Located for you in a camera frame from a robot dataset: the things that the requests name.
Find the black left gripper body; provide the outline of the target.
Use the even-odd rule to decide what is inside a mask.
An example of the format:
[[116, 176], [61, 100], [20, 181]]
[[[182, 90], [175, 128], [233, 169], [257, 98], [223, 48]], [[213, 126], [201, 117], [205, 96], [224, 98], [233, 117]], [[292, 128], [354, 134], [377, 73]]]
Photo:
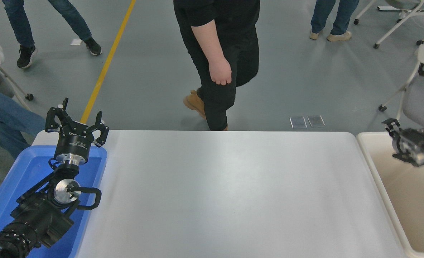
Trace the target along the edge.
[[78, 155], [88, 159], [94, 137], [87, 134], [89, 126], [81, 123], [63, 125], [54, 157], [59, 159], [66, 154]]

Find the person's right hand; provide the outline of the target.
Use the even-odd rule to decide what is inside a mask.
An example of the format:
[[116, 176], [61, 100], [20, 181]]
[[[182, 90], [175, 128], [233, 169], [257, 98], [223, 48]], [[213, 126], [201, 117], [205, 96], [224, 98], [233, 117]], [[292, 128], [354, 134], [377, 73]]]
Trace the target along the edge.
[[209, 72], [212, 82], [225, 86], [232, 83], [230, 63], [224, 57], [209, 62]]

